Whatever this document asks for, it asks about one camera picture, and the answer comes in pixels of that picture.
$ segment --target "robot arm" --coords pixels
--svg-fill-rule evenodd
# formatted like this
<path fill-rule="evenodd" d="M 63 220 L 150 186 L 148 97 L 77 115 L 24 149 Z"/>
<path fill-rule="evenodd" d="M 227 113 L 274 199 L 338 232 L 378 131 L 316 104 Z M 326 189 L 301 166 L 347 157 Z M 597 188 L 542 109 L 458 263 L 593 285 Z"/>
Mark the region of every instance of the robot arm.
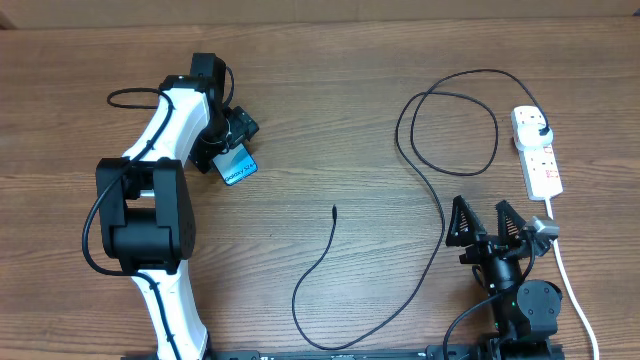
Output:
<path fill-rule="evenodd" d="M 140 288 L 156 331 L 157 354 L 143 359 L 211 356 L 208 332 L 198 316 L 189 280 L 195 218 L 183 168 L 190 159 L 206 173 L 214 158 L 225 156 L 258 131 L 244 110 L 222 105 L 225 69 L 213 54 L 194 54 L 190 75 L 165 79 L 159 89 L 173 103 L 166 127 L 151 150 L 129 164 L 119 186 L 109 189 L 99 207 L 104 250 L 119 260 L 122 272 Z M 96 169 L 99 195 L 148 146 L 166 120 L 168 107 L 161 96 L 138 141 L 121 158 L 100 161 Z M 127 206 L 127 201 L 140 197 L 155 198 L 155 208 Z"/>

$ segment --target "tabletop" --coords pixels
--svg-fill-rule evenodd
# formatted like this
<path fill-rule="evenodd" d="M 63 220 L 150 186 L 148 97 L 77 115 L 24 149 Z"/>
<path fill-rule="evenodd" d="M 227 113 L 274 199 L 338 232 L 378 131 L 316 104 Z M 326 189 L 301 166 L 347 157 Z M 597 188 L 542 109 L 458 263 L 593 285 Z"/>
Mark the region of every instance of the tabletop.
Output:
<path fill-rule="evenodd" d="M 636 358 L 639 43 L 637 18 L 0 31 L 0 358 L 154 351 L 138 289 L 93 272 L 80 234 L 96 197 L 98 161 L 120 156 L 152 115 L 111 108 L 106 95 L 186 74 L 194 52 L 215 52 L 232 67 L 233 104 L 261 128 L 248 144 L 259 171 L 237 185 L 186 169 L 197 223 L 191 282 L 216 349 L 313 349 L 294 326 L 291 295 L 326 246 L 334 204 L 334 244 L 298 293 L 307 334 L 327 346 L 345 343 L 406 300 L 441 227 L 428 189 L 395 148 L 398 115 L 439 78 L 495 68 L 526 83 L 554 130 L 564 185 L 553 200 L 561 249 L 603 358 Z M 524 218 L 543 215 L 544 205 L 527 198 L 512 141 L 509 114 L 530 104 L 523 91 L 499 74 L 458 78 L 442 89 L 488 104 L 500 129 L 495 161 L 481 175 L 419 165 L 446 216 L 458 194 L 490 233 L 500 200 Z M 408 131 L 405 120 L 405 149 Z M 488 160 L 494 128 L 482 108 L 434 97 L 415 136 L 438 166 L 472 171 Z M 104 255 L 98 224 L 90 247 L 100 264 L 117 267 Z M 441 343 L 453 319 L 485 297 L 469 266 L 459 264 L 461 252 L 442 246 L 413 302 L 352 348 Z M 564 291 L 551 253 L 531 276 Z M 451 342 L 474 341 L 491 330 L 491 319 L 488 309 L 471 316 Z M 554 343 L 569 359 L 590 358 L 567 298 L 558 322 Z"/>

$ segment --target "white cable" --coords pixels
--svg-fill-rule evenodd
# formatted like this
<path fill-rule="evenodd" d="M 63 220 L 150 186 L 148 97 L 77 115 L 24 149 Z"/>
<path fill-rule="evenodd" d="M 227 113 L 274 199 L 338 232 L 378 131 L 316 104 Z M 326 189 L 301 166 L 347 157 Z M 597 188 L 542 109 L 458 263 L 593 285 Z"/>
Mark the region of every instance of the white cable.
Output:
<path fill-rule="evenodd" d="M 547 208 L 547 215 L 553 219 L 553 210 L 551 209 L 551 200 L 549 198 L 544 199 L 544 205 Z M 567 293 L 569 294 L 569 299 L 571 299 L 571 303 L 573 307 L 576 309 L 580 320 L 582 320 L 582 324 L 584 324 L 584 328 L 587 330 L 589 334 L 589 340 L 591 340 L 591 347 L 593 348 L 593 360 L 600 360 L 600 350 L 598 349 L 598 340 L 596 339 L 596 334 L 593 332 L 591 328 L 591 324 L 589 324 L 589 320 L 587 320 L 587 316 L 582 311 L 580 304 L 578 304 L 578 299 L 576 299 L 576 295 L 573 293 L 573 289 L 571 288 L 571 284 L 569 283 L 569 277 L 567 276 L 567 272 L 564 269 L 564 264 L 562 263 L 562 256 L 560 256 L 560 245 L 558 245 L 558 239 L 553 242 L 553 252 L 556 255 L 556 262 L 558 263 L 558 269 L 560 270 L 560 276 L 562 276 L 562 281 L 564 282 L 564 287 L 567 289 Z"/>

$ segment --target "power strip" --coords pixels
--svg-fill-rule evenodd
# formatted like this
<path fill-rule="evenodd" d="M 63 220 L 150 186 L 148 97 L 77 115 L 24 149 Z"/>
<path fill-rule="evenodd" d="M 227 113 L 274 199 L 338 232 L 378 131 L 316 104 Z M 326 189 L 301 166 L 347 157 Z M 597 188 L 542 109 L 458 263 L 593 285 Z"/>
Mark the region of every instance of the power strip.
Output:
<path fill-rule="evenodd" d="M 544 200 L 547 207 L 547 215 L 553 219 L 551 198 L 562 193 L 563 190 L 560 173 L 558 172 L 558 163 L 551 146 L 553 133 L 549 131 L 545 136 L 539 134 L 538 129 L 543 127 L 545 122 L 542 113 L 535 106 L 519 106 L 513 109 L 511 122 L 513 123 L 513 140 L 520 155 L 522 173 L 529 199 Z M 596 335 L 571 288 L 569 277 L 562 263 L 558 240 L 554 241 L 553 250 L 569 299 L 571 299 L 573 307 L 589 334 L 589 340 L 593 348 L 593 359 L 599 360 L 600 350 L 598 349 Z"/>

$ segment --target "wooden surface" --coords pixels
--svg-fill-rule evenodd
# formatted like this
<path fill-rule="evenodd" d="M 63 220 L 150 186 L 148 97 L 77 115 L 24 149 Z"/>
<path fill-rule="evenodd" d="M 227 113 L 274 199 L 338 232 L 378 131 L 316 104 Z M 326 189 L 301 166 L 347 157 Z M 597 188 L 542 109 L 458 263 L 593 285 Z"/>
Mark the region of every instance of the wooden surface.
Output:
<path fill-rule="evenodd" d="M 249 145 L 260 171 L 247 180 L 227 187 L 218 175 L 187 171 L 198 226 L 191 281 L 217 349 L 312 349 L 293 325 L 291 292 L 326 245 L 333 204 L 333 248 L 298 295 L 309 336 L 342 344 L 406 299 L 440 226 L 425 186 L 394 148 L 395 121 L 435 80 L 491 67 L 525 81 L 549 115 L 565 187 L 554 210 L 567 271 L 603 358 L 635 359 L 639 43 L 634 18 L 0 32 L 0 358 L 117 359 L 154 350 L 137 288 L 86 265 L 81 226 L 96 196 L 96 164 L 131 146 L 152 115 L 110 108 L 106 95 L 186 73 L 191 54 L 204 51 L 233 67 L 234 103 L 261 127 Z M 528 103 L 525 94 L 497 75 L 443 88 L 477 96 L 500 124 L 486 173 L 425 169 L 447 216 L 458 194 L 490 232 L 502 199 L 523 217 L 543 214 L 527 199 L 510 140 L 509 113 Z M 486 162 L 493 126 L 484 110 L 449 98 L 423 109 L 416 136 L 430 160 L 458 170 Z M 92 253 L 115 267 L 98 234 L 95 226 Z M 413 303 L 354 348 L 441 342 L 451 321 L 484 297 L 460 253 L 443 248 Z M 564 288 L 553 254 L 532 276 Z M 491 323 L 488 312 L 473 316 L 452 341 L 472 341 Z M 588 359 L 568 300 L 559 326 L 553 339 L 568 359 Z"/>
<path fill-rule="evenodd" d="M 0 0 L 10 29 L 631 16 L 638 0 Z"/>

